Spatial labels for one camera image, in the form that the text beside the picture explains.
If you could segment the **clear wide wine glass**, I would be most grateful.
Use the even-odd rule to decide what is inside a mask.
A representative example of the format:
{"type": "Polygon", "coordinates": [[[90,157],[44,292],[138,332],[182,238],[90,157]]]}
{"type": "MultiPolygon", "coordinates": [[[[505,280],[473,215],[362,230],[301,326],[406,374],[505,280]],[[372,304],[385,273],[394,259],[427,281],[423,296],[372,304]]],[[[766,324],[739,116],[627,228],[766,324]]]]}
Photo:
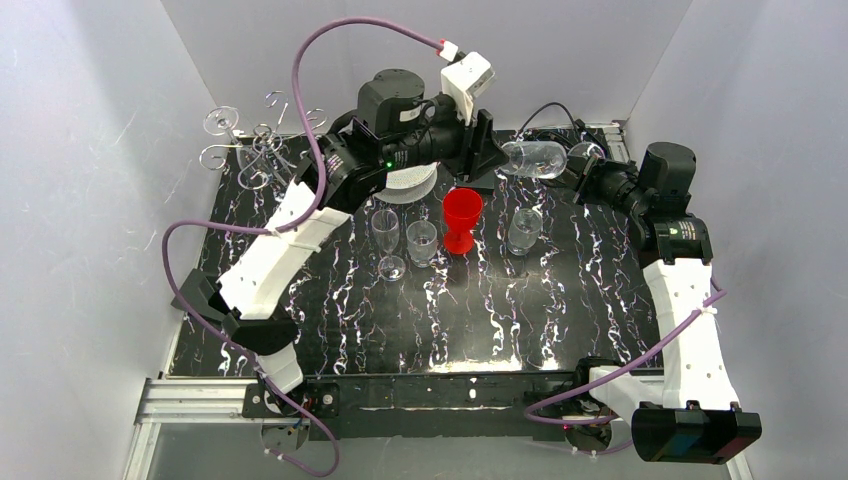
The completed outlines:
{"type": "Polygon", "coordinates": [[[564,147],[554,141],[512,141],[502,146],[507,162],[498,168],[504,175],[554,179],[565,170],[570,157],[605,158],[603,149],[592,142],[564,147]]]}

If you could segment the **red wine glass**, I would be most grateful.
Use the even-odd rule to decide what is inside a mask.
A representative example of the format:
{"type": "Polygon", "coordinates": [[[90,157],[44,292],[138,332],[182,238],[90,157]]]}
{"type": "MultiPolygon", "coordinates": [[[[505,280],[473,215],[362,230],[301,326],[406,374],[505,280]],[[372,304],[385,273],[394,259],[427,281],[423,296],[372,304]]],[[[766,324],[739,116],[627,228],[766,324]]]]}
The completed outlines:
{"type": "Polygon", "coordinates": [[[468,253],[474,245],[472,230],[483,209],[481,195],[469,188],[455,188],[444,197],[442,209],[448,227],[443,237],[445,249],[451,254],[468,253]]]}

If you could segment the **white filament spool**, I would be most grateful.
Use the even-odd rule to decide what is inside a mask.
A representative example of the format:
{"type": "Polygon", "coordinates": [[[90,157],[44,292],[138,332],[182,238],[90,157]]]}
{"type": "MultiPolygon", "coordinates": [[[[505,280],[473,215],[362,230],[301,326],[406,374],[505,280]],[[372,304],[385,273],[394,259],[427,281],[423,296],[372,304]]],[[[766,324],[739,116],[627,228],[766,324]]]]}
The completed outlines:
{"type": "Polygon", "coordinates": [[[393,205],[405,205],[426,197],[438,179],[437,164],[431,163],[389,172],[386,187],[373,197],[393,205]]]}

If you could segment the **clear martini glass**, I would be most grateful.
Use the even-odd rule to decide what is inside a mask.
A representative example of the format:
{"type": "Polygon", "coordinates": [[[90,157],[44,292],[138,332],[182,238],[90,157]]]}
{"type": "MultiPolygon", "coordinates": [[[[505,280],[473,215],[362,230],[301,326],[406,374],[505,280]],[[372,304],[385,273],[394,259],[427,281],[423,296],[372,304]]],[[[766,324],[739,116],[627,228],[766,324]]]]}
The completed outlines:
{"type": "Polygon", "coordinates": [[[232,135],[240,119],[237,108],[218,106],[209,111],[203,120],[203,129],[210,135],[232,135]]]}

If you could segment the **clear champagne flute glass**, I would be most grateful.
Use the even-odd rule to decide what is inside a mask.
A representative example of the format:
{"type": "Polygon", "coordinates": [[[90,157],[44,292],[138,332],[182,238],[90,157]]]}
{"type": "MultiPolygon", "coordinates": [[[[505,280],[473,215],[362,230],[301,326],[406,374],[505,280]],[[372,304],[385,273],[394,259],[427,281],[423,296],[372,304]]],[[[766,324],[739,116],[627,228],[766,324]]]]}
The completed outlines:
{"type": "Polygon", "coordinates": [[[390,209],[376,211],[371,218],[374,239],[381,252],[378,273],[386,281],[400,280],[405,272],[404,260],[394,251],[400,240],[400,222],[396,213],[390,209]]]}

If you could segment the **chrome wine glass rack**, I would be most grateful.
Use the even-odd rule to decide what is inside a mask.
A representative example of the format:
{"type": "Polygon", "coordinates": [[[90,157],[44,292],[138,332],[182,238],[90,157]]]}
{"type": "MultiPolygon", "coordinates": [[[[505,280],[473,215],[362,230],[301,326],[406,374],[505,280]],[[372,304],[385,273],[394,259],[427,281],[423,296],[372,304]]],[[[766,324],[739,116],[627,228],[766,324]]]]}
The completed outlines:
{"type": "Polygon", "coordinates": [[[281,130],[286,114],[292,109],[292,102],[285,92],[269,92],[264,104],[270,110],[279,111],[275,124],[259,123],[247,132],[236,127],[232,135],[215,136],[223,141],[201,151],[198,156],[200,165],[210,171],[218,171],[227,167],[229,160],[233,159],[237,182],[243,189],[256,191],[273,183],[286,187],[295,169],[287,141],[305,133],[281,130]]]}

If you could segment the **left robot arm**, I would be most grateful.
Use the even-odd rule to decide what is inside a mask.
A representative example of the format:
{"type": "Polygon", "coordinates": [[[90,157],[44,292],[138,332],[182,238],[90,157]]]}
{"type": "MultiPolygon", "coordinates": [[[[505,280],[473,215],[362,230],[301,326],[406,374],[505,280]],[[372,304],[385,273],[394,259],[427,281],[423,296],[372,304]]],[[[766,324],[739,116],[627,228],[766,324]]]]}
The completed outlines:
{"type": "Polygon", "coordinates": [[[472,181],[503,166],[493,117],[475,107],[494,69],[474,59],[441,70],[440,90],[427,97],[423,79],[385,69],[363,84],[353,110],[337,118],[299,163],[267,225],[224,274],[195,270],[178,303],[254,362],[279,397],[304,379],[295,352],[298,333],[279,300],[309,257],[372,195],[390,173],[442,164],[472,181]]]}

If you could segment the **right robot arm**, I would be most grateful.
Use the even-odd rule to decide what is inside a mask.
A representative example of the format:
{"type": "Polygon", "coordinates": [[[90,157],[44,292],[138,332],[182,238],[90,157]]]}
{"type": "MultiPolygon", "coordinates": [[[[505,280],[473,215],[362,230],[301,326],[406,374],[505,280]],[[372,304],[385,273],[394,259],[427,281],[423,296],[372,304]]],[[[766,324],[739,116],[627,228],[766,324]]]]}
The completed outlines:
{"type": "Polygon", "coordinates": [[[721,465],[758,440],[762,425],[742,409],[725,368],[709,232],[687,210],[695,173],[695,153],[670,142],[650,144],[640,164],[589,142],[568,152],[563,177],[575,202],[628,218],[661,335],[647,354],[662,356],[663,383],[650,387],[609,362],[585,360],[578,370],[585,394],[629,426],[642,460],[721,465]]]}

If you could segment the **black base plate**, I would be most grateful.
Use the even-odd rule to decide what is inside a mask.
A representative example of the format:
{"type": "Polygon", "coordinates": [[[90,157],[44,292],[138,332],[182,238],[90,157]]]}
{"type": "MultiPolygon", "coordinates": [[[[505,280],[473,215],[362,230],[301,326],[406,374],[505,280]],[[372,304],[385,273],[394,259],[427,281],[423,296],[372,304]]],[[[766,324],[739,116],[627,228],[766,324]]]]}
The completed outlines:
{"type": "Polygon", "coordinates": [[[564,392],[570,372],[311,376],[290,398],[339,439],[528,437],[603,450],[627,437],[615,420],[585,426],[527,420],[531,404],[564,392]]]}

